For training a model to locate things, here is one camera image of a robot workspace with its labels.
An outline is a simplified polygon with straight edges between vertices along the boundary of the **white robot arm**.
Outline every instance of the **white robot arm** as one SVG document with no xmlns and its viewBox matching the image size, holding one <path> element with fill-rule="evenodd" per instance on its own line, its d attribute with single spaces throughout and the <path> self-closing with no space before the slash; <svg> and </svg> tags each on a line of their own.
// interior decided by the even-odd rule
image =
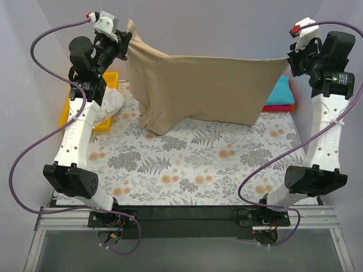
<svg viewBox="0 0 363 272">
<path fill-rule="evenodd" d="M 344 32 L 330 32 L 321 45 L 318 26 L 299 30 L 299 26 L 310 23 L 315 21 L 306 18 L 292 29 L 292 35 L 299 36 L 299 40 L 290 47 L 288 55 L 293 76 L 311 76 L 311 135 L 315 135 L 336 120 L 353 95 L 354 75 L 344 72 L 344 69 L 355 38 Z M 324 195 L 345 185 L 347 176 L 339 170 L 339 141 L 343 125 L 342 120 L 339 121 L 310 143 L 302 167 L 288 168 L 285 184 L 266 196 L 266 204 L 288 208 L 299 200 Z"/>
<path fill-rule="evenodd" d="M 87 206 L 111 211 L 117 201 L 100 188 L 97 174 L 87 170 L 87 146 L 106 88 L 102 75 L 116 57 L 126 60 L 132 34 L 117 30 L 117 17 L 107 12 L 87 16 L 96 30 L 94 42 L 76 37 L 69 44 L 73 64 L 69 80 L 84 89 L 87 103 L 82 114 L 65 129 L 58 154 L 52 165 L 44 166 L 43 175 L 57 192 L 79 199 Z M 72 87 L 68 121 L 75 118 L 82 102 L 82 95 Z"/>
</svg>

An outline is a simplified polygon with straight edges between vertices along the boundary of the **yellow bin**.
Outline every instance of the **yellow bin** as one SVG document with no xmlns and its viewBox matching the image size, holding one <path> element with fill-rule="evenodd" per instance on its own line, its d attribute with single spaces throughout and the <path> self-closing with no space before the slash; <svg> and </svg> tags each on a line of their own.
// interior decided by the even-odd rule
<svg viewBox="0 0 363 272">
<path fill-rule="evenodd" d="M 107 83 L 107 87 L 117 89 L 119 87 L 119 74 L 117 72 L 104 73 L 103 78 Z M 66 104 L 64 105 L 64 109 L 62 112 L 61 119 L 59 121 L 59 127 L 65 125 L 68 120 L 69 114 L 69 97 L 67 97 Z M 109 131 L 111 129 L 112 117 L 104 121 L 102 124 L 95 126 L 92 131 L 101 132 L 101 131 Z"/>
</svg>

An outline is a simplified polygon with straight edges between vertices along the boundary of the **folded cloth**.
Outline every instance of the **folded cloth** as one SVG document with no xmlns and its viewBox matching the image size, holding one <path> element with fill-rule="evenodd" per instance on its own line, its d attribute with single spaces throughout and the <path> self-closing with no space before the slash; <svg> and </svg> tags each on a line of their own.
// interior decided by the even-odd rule
<svg viewBox="0 0 363 272">
<path fill-rule="evenodd" d="M 295 100 L 289 87 L 289 79 L 288 77 L 282 76 L 279 78 L 267 99 L 266 106 L 293 104 L 295 104 Z"/>
<path fill-rule="evenodd" d="M 264 106 L 262 112 L 293 112 L 295 105 Z"/>
<path fill-rule="evenodd" d="M 288 65 L 286 58 L 169 56 L 145 44 L 131 20 L 127 32 L 126 65 L 140 126 L 159 135 L 189 117 L 253 125 Z"/>
</svg>

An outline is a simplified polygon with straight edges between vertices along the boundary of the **floral mat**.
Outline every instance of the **floral mat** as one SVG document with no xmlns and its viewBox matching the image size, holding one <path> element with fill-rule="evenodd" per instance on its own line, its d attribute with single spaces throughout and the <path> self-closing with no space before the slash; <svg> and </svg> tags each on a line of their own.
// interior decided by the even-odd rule
<svg viewBox="0 0 363 272">
<path fill-rule="evenodd" d="M 254 126 L 187 119 L 163 136 L 141 129 L 138 103 L 120 84 L 124 105 L 111 131 L 93 133 L 88 169 L 121 205 L 244 205 L 237 190 L 254 169 L 299 144 L 290 113 L 261 113 Z M 302 150 L 261 171 L 242 195 L 258 201 L 284 183 L 289 165 L 301 165 Z M 57 205 L 80 201 L 54 194 Z M 298 204 L 317 204 L 308 198 Z"/>
</svg>

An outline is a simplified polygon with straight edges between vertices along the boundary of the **cable tie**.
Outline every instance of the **cable tie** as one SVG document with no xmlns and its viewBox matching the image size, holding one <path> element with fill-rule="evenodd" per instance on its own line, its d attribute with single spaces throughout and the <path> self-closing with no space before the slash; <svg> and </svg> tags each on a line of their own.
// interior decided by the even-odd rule
<svg viewBox="0 0 363 272">
<path fill-rule="evenodd" d="M 332 122 L 334 122 L 336 125 L 341 125 L 344 126 L 344 122 L 343 121 L 338 121 L 337 119 L 331 120 Z"/>
</svg>

